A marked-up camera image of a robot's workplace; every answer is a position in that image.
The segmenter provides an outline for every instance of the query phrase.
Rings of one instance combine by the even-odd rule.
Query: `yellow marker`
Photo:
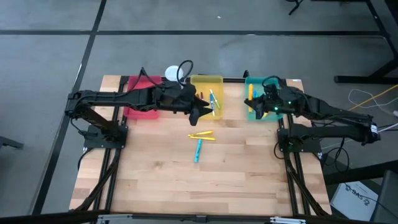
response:
[[[249,85],[249,100],[253,100],[253,84]],[[252,112],[253,109],[249,106],[249,112]]]
[[[200,132],[200,133],[189,134],[188,137],[191,137],[191,136],[198,136],[198,135],[204,135],[204,134],[213,134],[213,131],[204,131],[204,132]]]
[[[193,139],[203,139],[203,140],[210,140],[210,141],[216,140],[216,138],[214,138],[214,137],[196,137],[196,136],[189,136],[189,137],[193,138]]]

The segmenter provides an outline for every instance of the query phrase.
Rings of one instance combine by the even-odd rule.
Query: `black cable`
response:
[[[279,141],[275,144],[275,146],[274,146],[274,155],[275,155],[275,157],[276,158],[278,158],[278,159],[284,159],[283,157],[278,157],[277,155],[276,155],[276,146],[279,144]]]
[[[266,86],[265,86],[264,84],[266,83],[266,81],[267,81],[268,79],[271,79],[271,78],[276,78],[276,79],[278,79],[278,84],[279,84],[280,86],[286,86],[286,85],[284,84],[284,81],[283,81],[281,78],[279,78],[279,77],[276,76],[276,75],[271,75],[271,76],[265,78],[265,79],[262,81],[262,83],[261,83],[262,87],[266,88]]]
[[[321,123],[321,122],[314,122],[314,121],[311,121],[311,122],[313,124],[322,124],[322,127],[325,127],[325,126],[328,126],[328,125],[332,125],[332,126],[335,126],[335,127],[337,126],[337,125],[333,124],[335,121],[332,121],[332,122],[329,122],[329,123]]]
[[[344,184],[346,185],[346,187],[347,187],[350,191],[354,192],[354,190],[351,189],[351,187],[350,187],[347,183],[344,183]],[[373,198],[369,198],[369,197],[367,197],[367,196],[360,195],[359,193],[357,193],[357,195],[360,196],[360,197],[364,197],[364,198],[367,198],[367,199],[369,199],[369,200],[372,200],[373,202],[376,202],[378,205],[380,205],[382,208],[384,208],[384,209],[385,209],[387,212],[389,212],[391,215],[393,215],[394,217],[398,218],[398,215],[394,214],[392,211],[390,211],[388,208],[386,208],[384,205],[382,205],[382,204],[381,204],[380,202],[378,202],[377,200],[374,200]]]
[[[82,135],[84,138],[87,137],[88,134],[85,134],[80,128],[78,128],[75,124],[73,124],[73,118],[70,118],[70,124],[77,129],[77,132]]]
[[[290,10],[289,15],[291,16],[293,14],[294,11],[296,11],[296,9],[298,9],[300,7],[301,2],[303,2],[304,0],[286,0],[287,2],[294,2],[296,3],[296,5],[293,7],[292,10]]]
[[[80,156],[79,161],[77,162],[77,170],[78,170],[78,171],[79,171],[79,169],[80,169],[81,160],[83,159],[83,157],[84,157],[87,153],[91,152],[92,149],[93,149],[93,148],[87,148],[87,150]]]
[[[327,153],[325,153],[325,154],[329,154],[329,153],[331,153],[332,151],[337,150],[336,155],[335,155],[335,159],[333,160],[333,162],[332,162],[331,164],[327,164],[327,163],[325,162],[325,165],[326,165],[326,166],[335,165],[335,168],[336,168],[336,170],[337,170],[338,172],[347,172],[347,170],[349,169],[349,154],[348,154],[347,150],[345,150],[345,149],[343,148],[344,143],[345,143],[345,138],[343,138],[343,139],[341,140],[341,143],[340,143],[340,146],[339,146],[339,147],[330,149]],[[340,154],[341,154],[342,151],[344,151],[344,153],[345,153],[346,156],[347,156],[347,166],[346,166],[346,169],[345,169],[345,170],[339,170],[339,168],[338,168],[338,166],[337,166],[337,159],[340,157]]]
[[[191,64],[191,67],[189,68],[188,72],[181,79],[179,79],[180,69],[181,69],[182,65],[184,65],[187,62]],[[192,69],[193,69],[193,62],[191,60],[185,60],[185,61],[181,62],[180,66],[178,66],[178,69],[177,69],[177,82],[178,82],[178,84],[180,84],[181,86],[185,86],[185,80],[187,79],[189,74],[191,74]]]

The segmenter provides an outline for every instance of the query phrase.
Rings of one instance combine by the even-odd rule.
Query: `teal bin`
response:
[[[245,99],[249,97],[249,85],[253,84],[253,89],[257,92],[257,97],[264,94],[264,87],[261,83],[266,77],[247,77],[244,81],[244,97]],[[278,80],[276,78],[270,78],[265,82],[265,85],[275,84],[279,88]],[[248,115],[249,121],[277,121],[283,117],[282,114],[276,114],[274,112],[269,112],[267,116],[262,119],[256,119],[256,112],[253,110],[249,112],[249,106],[245,105],[246,113]]]

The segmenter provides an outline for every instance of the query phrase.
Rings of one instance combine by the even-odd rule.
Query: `plastic bin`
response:
[[[245,98],[248,98],[249,96],[249,85],[253,84],[253,89],[257,92],[257,97],[261,96],[264,94],[264,87],[262,87],[261,83],[266,77],[247,77],[244,81],[244,95]],[[266,81],[266,85],[268,84],[275,84],[279,88],[278,80],[276,78],[270,78]],[[284,115],[282,114],[276,114],[274,112],[269,112],[267,116],[261,118],[261,119],[256,119],[256,112],[252,110],[252,112],[249,112],[249,106],[245,105],[246,112],[248,115],[248,120],[250,121],[277,121],[278,119],[281,119]]]
[[[197,89],[197,94],[203,93],[203,100],[210,103],[210,89],[213,91],[220,108],[218,109],[216,102],[214,101],[214,112],[206,114],[200,119],[221,119],[223,117],[223,77],[220,75],[192,75],[191,84]]]
[[[130,76],[129,84],[127,86],[127,91],[131,90],[132,86],[136,83],[137,78],[138,78],[137,75]],[[160,77],[160,76],[151,76],[151,79],[153,79],[153,81],[156,84],[162,83],[162,77]],[[151,86],[154,86],[154,84],[151,83],[147,77],[141,76],[137,85],[134,87],[134,89],[139,90],[139,89],[147,88],[147,87],[151,87]],[[135,111],[131,108],[125,107],[123,110],[123,113],[128,119],[157,119],[157,118],[159,118],[159,112],[154,111],[154,110],[142,112],[142,111]]]

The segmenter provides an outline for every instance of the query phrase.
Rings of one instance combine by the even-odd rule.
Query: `blue marker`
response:
[[[197,151],[195,153],[195,158],[193,160],[194,162],[198,162],[199,161],[200,148],[201,148],[201,139],[198,140]]]
[[[212,111],[213,116],[216,116],[216,115],[214,114],[213,94],[210,94],[210,105],[211,105],[211,109],[213,110],[213,111]]]

